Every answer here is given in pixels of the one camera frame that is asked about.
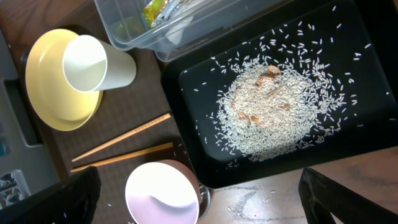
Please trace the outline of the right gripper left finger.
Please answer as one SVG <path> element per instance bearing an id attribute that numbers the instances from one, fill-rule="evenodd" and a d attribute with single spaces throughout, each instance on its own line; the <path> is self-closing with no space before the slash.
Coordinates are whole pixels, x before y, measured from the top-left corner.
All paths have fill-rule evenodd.
<path id="1" fill-rule="evenodd" d="M 93 221 L 101 180 L 90 166 L 68 179 L 1 210 L 1 224 L 87 223 Z"/>

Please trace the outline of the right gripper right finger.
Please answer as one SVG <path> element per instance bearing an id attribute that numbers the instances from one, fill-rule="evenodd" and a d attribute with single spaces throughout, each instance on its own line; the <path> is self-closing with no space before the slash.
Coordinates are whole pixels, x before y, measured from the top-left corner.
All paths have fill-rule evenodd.
<path id="1" fill-rule="evenodd" d="M 304 168 L 298 185 L 308 223 L 397 223 L 397 214 L 327 176 Z"/>

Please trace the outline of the pink white bowl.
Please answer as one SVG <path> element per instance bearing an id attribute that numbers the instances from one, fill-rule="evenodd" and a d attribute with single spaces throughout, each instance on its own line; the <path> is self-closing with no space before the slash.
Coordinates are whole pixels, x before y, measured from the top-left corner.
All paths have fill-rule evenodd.
<path id="1" fill-rule="evenodd" d="M 170 159 L 148 162 L 131 172 L 125 199 L 138 224 L 196 224 L 200 185 L 181 162 Z"/>

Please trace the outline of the green orange snack wrapper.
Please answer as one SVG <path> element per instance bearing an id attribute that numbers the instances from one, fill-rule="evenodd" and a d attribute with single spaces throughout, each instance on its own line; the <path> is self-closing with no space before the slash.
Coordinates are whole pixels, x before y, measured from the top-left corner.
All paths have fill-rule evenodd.
<path id="1" fill-rule="evenodd" d="M 152 0 L 142 10 L 147 25 L 153 29 L 185 10 L 191 0 Z"/>

